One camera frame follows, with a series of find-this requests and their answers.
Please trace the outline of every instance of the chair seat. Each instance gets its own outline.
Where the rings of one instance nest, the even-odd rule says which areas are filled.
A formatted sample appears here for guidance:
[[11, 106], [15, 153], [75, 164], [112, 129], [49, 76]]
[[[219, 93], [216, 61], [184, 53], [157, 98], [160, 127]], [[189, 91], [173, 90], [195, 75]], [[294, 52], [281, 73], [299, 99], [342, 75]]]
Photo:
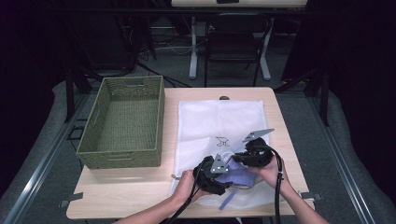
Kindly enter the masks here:
[[209, 61], [255, 62], [258, 59], [258, 41], [252, 34], [210, 34]]

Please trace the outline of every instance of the basket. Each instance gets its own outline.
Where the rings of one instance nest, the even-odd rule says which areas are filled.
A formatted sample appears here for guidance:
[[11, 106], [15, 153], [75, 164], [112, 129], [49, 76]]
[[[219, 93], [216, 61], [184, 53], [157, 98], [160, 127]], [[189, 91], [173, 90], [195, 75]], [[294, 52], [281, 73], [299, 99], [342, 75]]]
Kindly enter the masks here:
[[78, 147], [90, 169], [161, 165], [163, 77], [104, 78]]

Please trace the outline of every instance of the gray carpet floor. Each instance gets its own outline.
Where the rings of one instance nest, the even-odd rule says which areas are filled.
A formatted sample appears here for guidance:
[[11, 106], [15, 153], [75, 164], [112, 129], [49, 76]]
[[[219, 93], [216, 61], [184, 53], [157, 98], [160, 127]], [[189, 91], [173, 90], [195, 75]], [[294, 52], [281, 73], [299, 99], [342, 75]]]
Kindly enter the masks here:
[[[259, 78], [258, 86], [275, 88], [282, 84], [280, 81], [285, 62], [289, 55], [292, 39], [289, 37], [273, 36], [267, 51], [267, 62], [272, 75], [271, 81]], [[157, 49], [158, 60], [150, 56], [141, 62], [162, 75], [175, 78], [193, 87], [203, 87], [203, 50], [199, 50], [198, 78], [188, 78], [190, 70], [190, 54], [176, 54], [171, 49]], [[211, 67], [211, 72], [216, 73], [219, 67]], [[148, 71], [138, 67], [128, 76], [147, 76]], [[88, 96], [85, 104], [73, 125], [83, 126], [91, 111], [99, 83], [92, 81], [95, 90]], [[316, 119], [315, 109], [312, 109], [310, 100], [302, 93], [304, 83], [291, 90], [279, 93], [276, 99], [286, 125], [290, 132], [291, 141], [296, 150], [304, 177], [311, 191], [320, 193], [323, 200], [315, 202], [317, 211], [331, 223], [362, 223], [355, 204], [351, 200], [347, 187], [332, 158], [332, 147], [328, 137], [322, 130], [321, 121]], [[30, 177], [43, 156], [54, 147], [57, 134], [64, 126], [66, 112], [64, 83], [53, 90], [56, 94], [55, 104], [50, 112], [40, 136], [31, 150], [25, 164], [11, 184], [8, 191], [0, 201], [0, 221], [5, 222], [15, 202], [26, 187]], [[76, 99], [81, 96], [76, 91]], [[361, 196], [366, 201], [376, 223], [394, 223], [396, 210], [386, 195], [375, 185], [357, 158], [349, 140], [347, 122], [342, 112], [338, 99], [331, 94], [329, 99], [329, 129], [332, 131], [337, 145], [342, 150], [350, 172], [360, 187]], [[75, 147], [78, 141], [66, 140], [63, 136], [60, 141], [60, 151], [44, 182], [40, 185], [34, 199], [27, 204], [27, 210], [22, 216], [21, 223], [111, 223], [114, 220], [70, 220], [66, 217], [67, 207], [59, 207], [61, 200], [73, 194], [80, 174], [80, 163], [76, 156]], [[298, 223], [295, 216], [282, 217], [283, 223]], [[270, 223], [268, 218], [263, 223]]]

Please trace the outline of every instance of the table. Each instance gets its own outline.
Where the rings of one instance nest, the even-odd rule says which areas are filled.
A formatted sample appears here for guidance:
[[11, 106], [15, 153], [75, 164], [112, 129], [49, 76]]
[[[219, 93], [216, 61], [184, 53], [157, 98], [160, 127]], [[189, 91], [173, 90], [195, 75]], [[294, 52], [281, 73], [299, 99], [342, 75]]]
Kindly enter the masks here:
[[[239, 3], [218, 4], [216, 0], [172, 0], [173, 7], [305, 7], [307, 0], [239, 0]], [[195, 18], [191, 18], [191, 63], [190, 63], [190, 79], [196, 78], [197, 73], [197, 48], [196, 48], [196, 23]], [[270, 71], [267, 61], [265, 60], [265, 52], [267, 51], [268, 42], [272, 33], [272, 28], [265, 37], [264, 47], [262, 49], [262, 58], [260, 66], [262, 68], [262, 77], [264, 80], [271, 80]]]
[[[181, 100], [213, 100], [226, 95], [231, 100], [264, 102], [271, 146], [285, 161], [291, 184], [306, 192], [308, 187], [290, 140], [276, 97], [270, 88], [180, 88], [165, 89], [163, 120], [163, 157], [160, 167], [90, 170], [83, 168], [75, 194], [83, 198], [72, 201], [67, 209], [71, 219], [121, 218], [159, 203], [169, 196], [171, 174], [175, 168], [177, 110]], [[179, 217], [263, 217], [273, 216], [273, 204], [245, 210], [206, 207], [191, 204]], [[281, 215], [293, 215], [289, 205], [280, 204]]]

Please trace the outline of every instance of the person's hand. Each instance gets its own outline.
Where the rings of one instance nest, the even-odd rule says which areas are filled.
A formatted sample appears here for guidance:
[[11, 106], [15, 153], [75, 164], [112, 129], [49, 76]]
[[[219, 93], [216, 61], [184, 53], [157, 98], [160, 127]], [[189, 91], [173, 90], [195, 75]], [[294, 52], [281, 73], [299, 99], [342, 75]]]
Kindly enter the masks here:
[[[175, 189], [175, 192], [171, 196], [173, 199], [178, 201], [179, 203], [184, 203], [187, 201], [187, 199], [190, 197], [192, 186], [194, 185], [194, 176], [192, 174], [192, 170], [187, 170], [183, 171], [183, 174], [181, 175], [181, 178], [177, 184], [177, 187]], [[198, 192], [195, 194], [195, 196], [192, 198], [191, 202], [195, 202], [198, 198], [210, 194], [206, 191], [203, 191], [201, 189], [198, 190]]]
[[[282, 160], [282, 178], [283, 181], [289, 182], [288, 174], [286, 173], [285, 169], [285, 162]], [[248, 169], [260, 176], [262, 176], [262, 179], [264, 179], [267, 184], [273, 188], [276, 187], [276, 181], [277, 181], [277, 174], [278, 174], [278, 167], [277, 167], [277, 161], [276, 161], [276, 156], [274, 156], [270, 163], [264, 167], [248, 167]]]

